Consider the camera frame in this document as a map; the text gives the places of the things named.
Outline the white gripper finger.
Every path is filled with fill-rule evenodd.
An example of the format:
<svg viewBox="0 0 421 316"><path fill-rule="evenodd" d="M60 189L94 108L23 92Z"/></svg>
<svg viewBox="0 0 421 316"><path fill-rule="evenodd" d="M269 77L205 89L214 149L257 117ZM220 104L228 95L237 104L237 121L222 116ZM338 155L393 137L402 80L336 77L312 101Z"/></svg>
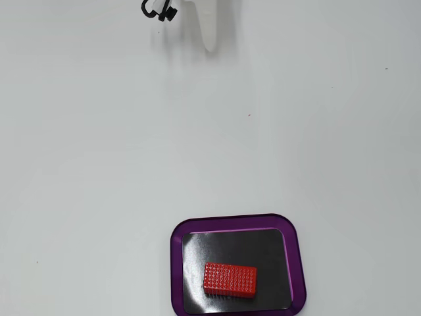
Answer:
<svg viewBox="0 0 421 316"><path fill-rule="evenodd" d="M218 1L183 1L183 4L187 9L185 16L192 44L214 53L217 48Z"/></svg>

